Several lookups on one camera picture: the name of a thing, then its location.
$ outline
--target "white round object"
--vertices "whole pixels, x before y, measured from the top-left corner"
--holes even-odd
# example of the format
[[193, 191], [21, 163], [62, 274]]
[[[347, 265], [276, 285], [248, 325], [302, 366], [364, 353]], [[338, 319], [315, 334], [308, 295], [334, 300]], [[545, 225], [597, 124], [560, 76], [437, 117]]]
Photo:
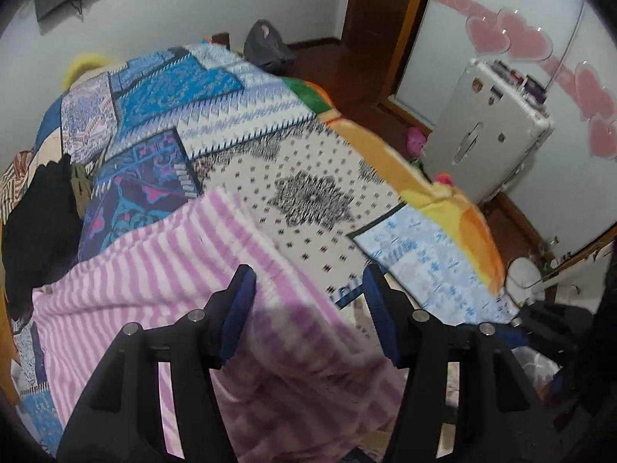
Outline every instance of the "white round object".
[[531, 287], [542, 280], [542, 273], [533, 261], [527, 257], [519, 257], [511, 262], [508, 274], [505, 278], [505, 290], [516, 302], [517, 305], [524, 305], [525, 301], [533, 297], [534, 299], [544, 299], [544, 290]]

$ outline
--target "pink and white striped blanket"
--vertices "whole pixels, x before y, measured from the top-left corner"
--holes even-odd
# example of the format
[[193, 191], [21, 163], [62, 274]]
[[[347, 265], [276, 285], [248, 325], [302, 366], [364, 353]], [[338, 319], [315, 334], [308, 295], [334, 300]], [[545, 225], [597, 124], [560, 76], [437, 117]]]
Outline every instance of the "pink and white striped blanket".
[[[258, 231], [241, 201], [216, 188], [35, 289], [62, 424], [123, 324], [174, 323], [227, 287], [242, 263], [257, 274], [255, 301], [236, 355], [212, 373], [239, 460], [334, 462], [391, 421], [400, 373]], [[168, 368], [160, 394], [168, 450], [181, 455]]]

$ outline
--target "heart decoration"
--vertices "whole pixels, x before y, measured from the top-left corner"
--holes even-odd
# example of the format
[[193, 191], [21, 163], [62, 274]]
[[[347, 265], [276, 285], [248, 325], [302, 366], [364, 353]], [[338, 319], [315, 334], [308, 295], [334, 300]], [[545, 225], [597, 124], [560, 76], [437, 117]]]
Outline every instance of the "heart decoration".
[[543, 61], [553, 53], [553, 42], [540, 27], [530, 27], [517, 11], [503, 8], [497, 14], [497, 27], [505, 29], [511, 46], [508, 55], [516, 61]]
[[467, 36], [478, 55], [498, 55], [510, 48], [510, 38], [503, 29], [497, 29], [486, 17], [471, 16], [467, 19]]
[[614, 159], [617, 157], [617, 122], [609, 123], [595, 116], [589, 122], [589, 151], [593, 157]]
[[598, 73], [587, 61], [576, 66], [575, 86], [582, 120], [591, 120], [595, 115], [604, 120], [613, 118], [615, 96], [601, 85]]

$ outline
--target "striped cloth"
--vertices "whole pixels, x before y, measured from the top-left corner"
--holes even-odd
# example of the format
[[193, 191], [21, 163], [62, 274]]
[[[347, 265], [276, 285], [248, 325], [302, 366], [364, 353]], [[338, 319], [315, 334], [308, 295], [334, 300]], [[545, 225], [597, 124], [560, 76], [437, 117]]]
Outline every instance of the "striped cloth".
[[[236, 355], [212, 373], [239, 460], [334, 462], [394, 418], [400, 373], [249, 217], [239, 198], [215, 188], [34, 290], [34, 319], [63, 425], [123, 324], [173, 323], [227, 287], [242, 263], [257, 274], [255, 301]], [[179, 456], [168, 368], [160, 379], [167, 447]]]

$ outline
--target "light blue floral fabric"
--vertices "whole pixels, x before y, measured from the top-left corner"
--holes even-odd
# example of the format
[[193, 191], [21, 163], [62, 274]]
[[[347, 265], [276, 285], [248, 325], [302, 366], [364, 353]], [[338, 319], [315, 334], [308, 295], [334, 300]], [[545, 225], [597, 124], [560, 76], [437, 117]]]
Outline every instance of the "light blue floral fabric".
[[452, 239], [409, 205], [353, 240], [443, 323], [508, 323], [516, 313], [509, 301], [488, 292]]

